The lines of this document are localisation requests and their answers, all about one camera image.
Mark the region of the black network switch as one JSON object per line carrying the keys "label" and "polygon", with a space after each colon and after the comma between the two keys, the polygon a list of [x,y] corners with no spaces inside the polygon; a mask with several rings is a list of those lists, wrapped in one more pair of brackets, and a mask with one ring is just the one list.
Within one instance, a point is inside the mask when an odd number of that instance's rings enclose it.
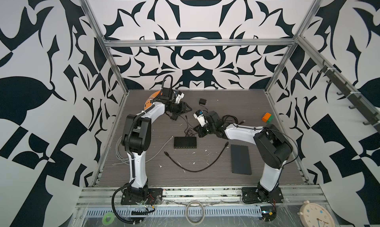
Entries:
{"label": "black network switch", "polygon": [[197,138],[196,137],[174,137],[175,149],[196,149]]}

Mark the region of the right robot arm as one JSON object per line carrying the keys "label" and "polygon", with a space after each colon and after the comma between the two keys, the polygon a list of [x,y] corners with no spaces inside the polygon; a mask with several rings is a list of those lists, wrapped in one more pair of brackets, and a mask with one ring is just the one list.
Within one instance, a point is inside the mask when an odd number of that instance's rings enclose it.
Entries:
{"label": "right robot arm", "polygon": [[198,110],[193,114],[199,125],[194,127],[199,137],[214,134],[226,140],[238,140],[256,145],[265,165],[258,189],[271,192],[279,184],[283,166],[294,148],[276,126],[244,126],[234,116],[219,117],[215,111]]}

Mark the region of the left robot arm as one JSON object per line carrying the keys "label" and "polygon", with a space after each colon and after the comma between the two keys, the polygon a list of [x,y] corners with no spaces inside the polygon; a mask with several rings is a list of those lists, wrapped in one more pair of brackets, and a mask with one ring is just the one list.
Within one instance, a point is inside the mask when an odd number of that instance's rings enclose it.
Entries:
{"label": "left robot arm", "polygon": [[179,90],[162,88],[146,100],[141,112],[127,116],[121,144],[128,153],[132,188],[147,187],[145,156],[151,143],[152,123],[162,115],[175,121],[190,112],[192,108],[183,101],[184,96]]}

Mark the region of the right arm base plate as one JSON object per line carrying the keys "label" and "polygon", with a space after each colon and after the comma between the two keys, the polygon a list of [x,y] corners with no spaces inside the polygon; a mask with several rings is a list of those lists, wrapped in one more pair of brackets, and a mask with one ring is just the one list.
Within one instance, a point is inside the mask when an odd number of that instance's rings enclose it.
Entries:
{"label": "right arm base plate", "polygon": [[284,196],[281,189],[277,186],[272,191],[267,191],[263,187],[243,187],[242,201],[245,204],[255,203],[282,203]]}

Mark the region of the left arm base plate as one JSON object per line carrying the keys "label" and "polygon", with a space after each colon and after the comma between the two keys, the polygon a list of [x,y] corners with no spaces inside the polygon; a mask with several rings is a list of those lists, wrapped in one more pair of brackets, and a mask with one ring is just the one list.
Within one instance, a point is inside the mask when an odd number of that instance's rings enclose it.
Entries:
{"label": "left arm base plate", "polygon": [[153,205],[162,200],[162,195],[162,188],[129,187],[123,190],[121,205],[137,205],[139,203]]}

